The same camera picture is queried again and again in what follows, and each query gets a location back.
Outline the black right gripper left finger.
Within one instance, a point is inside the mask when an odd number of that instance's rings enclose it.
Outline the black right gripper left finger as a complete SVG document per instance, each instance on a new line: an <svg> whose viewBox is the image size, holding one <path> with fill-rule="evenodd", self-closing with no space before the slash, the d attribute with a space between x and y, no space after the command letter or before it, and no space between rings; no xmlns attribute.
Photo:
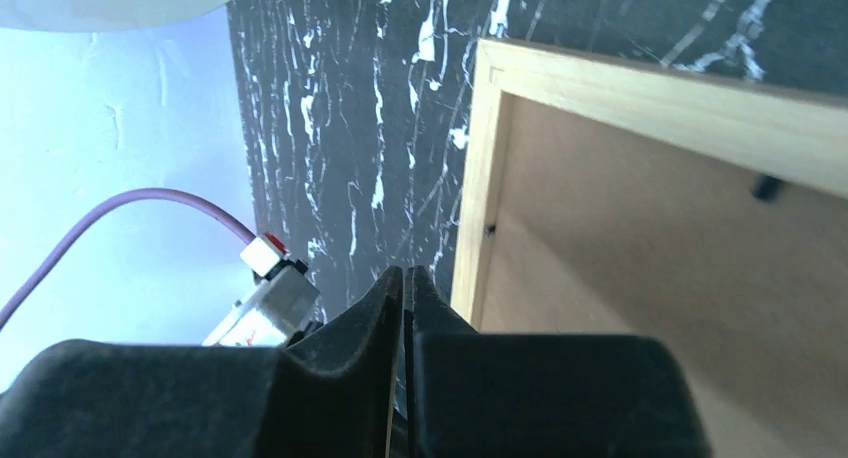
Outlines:
<svg viewBox="0 0 848 458"><path fill-rule="evenodd" d="M404 278L290 346L69 340L1 396L5 457L385 457Z"/></svg>

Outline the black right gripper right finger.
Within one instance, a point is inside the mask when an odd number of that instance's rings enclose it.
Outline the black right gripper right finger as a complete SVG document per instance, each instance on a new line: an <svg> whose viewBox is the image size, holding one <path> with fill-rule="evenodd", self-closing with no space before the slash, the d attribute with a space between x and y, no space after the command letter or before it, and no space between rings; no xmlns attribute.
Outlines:
<svg viewBox="0 0 848 458"><path fill-rule="evenodd" d="M413 457L709 457L681 366L633 334L475 330L422 266L404 274Z"/></svg>

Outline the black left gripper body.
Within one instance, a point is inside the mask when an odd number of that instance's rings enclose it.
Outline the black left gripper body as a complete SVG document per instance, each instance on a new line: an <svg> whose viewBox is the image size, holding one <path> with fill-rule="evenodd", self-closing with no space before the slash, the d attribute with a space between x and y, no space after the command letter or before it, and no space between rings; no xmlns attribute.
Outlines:
<svg viewBox="0 0 848 458"><path fill-rule="evenodd" d="M320 328L312 315L320 292L308 266L291 258L277 237L257 236L240 257L258 278L256 288L234 303L204 346L286 346Z"/></svg>

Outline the brown backing board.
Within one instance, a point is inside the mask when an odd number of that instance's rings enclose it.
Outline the brown backing board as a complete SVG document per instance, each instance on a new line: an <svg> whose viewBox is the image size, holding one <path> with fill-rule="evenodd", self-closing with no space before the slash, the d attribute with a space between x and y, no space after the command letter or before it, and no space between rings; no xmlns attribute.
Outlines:
<svg viewBox="0 0 848 458"><path fill-rule="evenodd" d="M847 453L847 203L517 99L481 326L639 333L720 457Z"/></svg>

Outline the light wooden picture frame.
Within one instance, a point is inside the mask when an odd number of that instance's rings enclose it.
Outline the light wooden picture frame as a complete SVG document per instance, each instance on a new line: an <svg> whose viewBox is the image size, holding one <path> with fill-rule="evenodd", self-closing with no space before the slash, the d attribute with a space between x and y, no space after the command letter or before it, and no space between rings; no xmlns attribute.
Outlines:
<svg viewBox="0 0 848 458"><path fill-rule="evenodd" d="M517 98L819 191L847 193L844 98L551 45L482 39L475 55L452 308L482 323Z"/></svg>

